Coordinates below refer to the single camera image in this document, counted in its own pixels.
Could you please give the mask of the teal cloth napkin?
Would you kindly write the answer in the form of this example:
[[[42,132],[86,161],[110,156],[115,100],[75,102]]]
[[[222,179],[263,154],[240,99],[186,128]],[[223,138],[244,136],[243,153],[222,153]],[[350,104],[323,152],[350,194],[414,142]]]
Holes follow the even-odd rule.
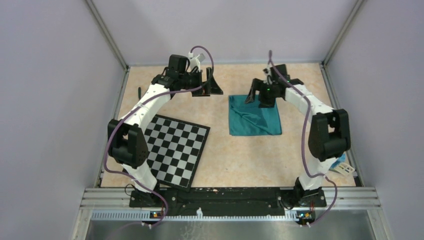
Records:
[[[246,95],[228,97],[229,134],[236,137],[278,136],[283,133],[278,107],[260,108],[259,100],[245,103]]]

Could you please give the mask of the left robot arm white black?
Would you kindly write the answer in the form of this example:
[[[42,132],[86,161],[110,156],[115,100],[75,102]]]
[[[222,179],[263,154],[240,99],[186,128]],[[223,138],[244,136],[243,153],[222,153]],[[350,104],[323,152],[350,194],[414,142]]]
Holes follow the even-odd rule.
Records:
[[[202,80],[201,62],[203,54],[188,56],[172,54],[168,65],[156,75],[145,94],[134,107],[119,120],[112,119],[107,126],[107,152],[136,182],[141,191],[141,200],[149,207],[160,202],[160,193],[155,190],[158,181],[147,163],[149,156],[145,130],[154,116],[175,94],[191,93],[193,97],[222,95],[224,92],[216,83],[212,67],[206,69],[206,81]]]

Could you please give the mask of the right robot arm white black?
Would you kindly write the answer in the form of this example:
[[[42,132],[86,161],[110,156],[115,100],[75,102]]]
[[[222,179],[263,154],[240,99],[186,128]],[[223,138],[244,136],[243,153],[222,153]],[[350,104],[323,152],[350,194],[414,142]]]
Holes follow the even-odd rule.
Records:
[[[260,108],[272,108],[282,98],[304,115],[301,157],[304,172],[296,179],[293,200],[307,206],[314,198],[331,166],[351,147],[349,115],[335,109],[310,92],[304,83],[291,79],[285,64],[269,63],[264,80],[252,80],[245,104],[259,101]]]

